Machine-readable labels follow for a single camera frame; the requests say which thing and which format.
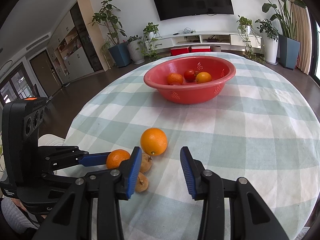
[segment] tomato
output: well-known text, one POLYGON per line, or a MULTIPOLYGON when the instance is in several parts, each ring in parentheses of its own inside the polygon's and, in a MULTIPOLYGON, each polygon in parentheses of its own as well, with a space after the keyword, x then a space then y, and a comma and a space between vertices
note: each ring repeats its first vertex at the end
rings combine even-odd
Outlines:
POLYGON ((197 84, 210 82, 211 80, 212 77, 208 72, 200 72, 196 77, 197 84))
POLYGON ((169 85, 182 85, 183 83, 183 76, 178 73, 170 73, 167 76, 167 82, 169 85))
POLYGON ((189 81, 189 82, 196 80, 195 72, 194 72, 192 69, 187 70, 187 71, 183 74, 183 76, 184 76, 184 79, 185 79, 186 81, 189 81))

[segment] red bowl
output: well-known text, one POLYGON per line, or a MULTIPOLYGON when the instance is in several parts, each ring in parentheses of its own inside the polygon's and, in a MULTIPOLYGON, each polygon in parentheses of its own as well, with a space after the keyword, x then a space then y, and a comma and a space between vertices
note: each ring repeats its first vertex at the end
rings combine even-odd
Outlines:
POLYGON ((235 66, 229 61, 211 56, 180 57, 160 63, 150 69, 143 77, 144 82, 152 88, 156 88, 160 94, 179 104, 198 104, 217 96, 224 84, 236 74, 235 66), (170 73, 194 71, 208 72, 212 81, 202 84, 183 81, 182 85, 168 85, 167 76, 170 73))

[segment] curtain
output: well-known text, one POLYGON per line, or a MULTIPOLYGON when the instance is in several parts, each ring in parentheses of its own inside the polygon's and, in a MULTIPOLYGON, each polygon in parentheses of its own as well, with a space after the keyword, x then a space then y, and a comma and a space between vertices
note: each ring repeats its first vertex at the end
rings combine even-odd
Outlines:
POLYGON ((297 41, 300 42, 298 68, 309 74, 312 55, 312 30, 307 8, 292 6, 293 19, 297 21, 297 41))

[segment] ceiling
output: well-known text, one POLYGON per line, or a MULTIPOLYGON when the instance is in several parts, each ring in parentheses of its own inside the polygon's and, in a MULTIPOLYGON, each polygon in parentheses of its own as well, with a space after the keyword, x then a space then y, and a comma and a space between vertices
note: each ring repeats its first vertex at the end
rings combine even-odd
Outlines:
POLYGON ((39 37, 53 32, 76 0, 19 0, 0 29, 0 66, 39 37))

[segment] table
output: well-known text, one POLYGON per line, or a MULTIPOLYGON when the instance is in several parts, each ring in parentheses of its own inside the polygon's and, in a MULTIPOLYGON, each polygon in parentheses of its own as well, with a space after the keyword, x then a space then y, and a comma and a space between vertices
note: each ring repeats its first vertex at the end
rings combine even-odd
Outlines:
MULTIPOLYGON (((249 179, 294 239, 320 190, 320 125, 315 114, 290 82, 265 66, 229 53, 188 55, 224 58, 235 65, 236 76, 216 98, 180 105, 145 85, 143 76, 160 62, 183 55, 146 64, 91 99, 73 120, 65 144, 90 153, 118 148, 131 152, 147 128, 166 133, 168 148, 154 157, 146 173, 148 191, 120 203, 125 239, 197 238, 202 202, 188 194, 179 160, 182 146, 222 178, 249 179)), ((76 166, 58 174, 83 176, 92 170, 76 166)), ((226 237, 228 208, 226 201, 226 237)))

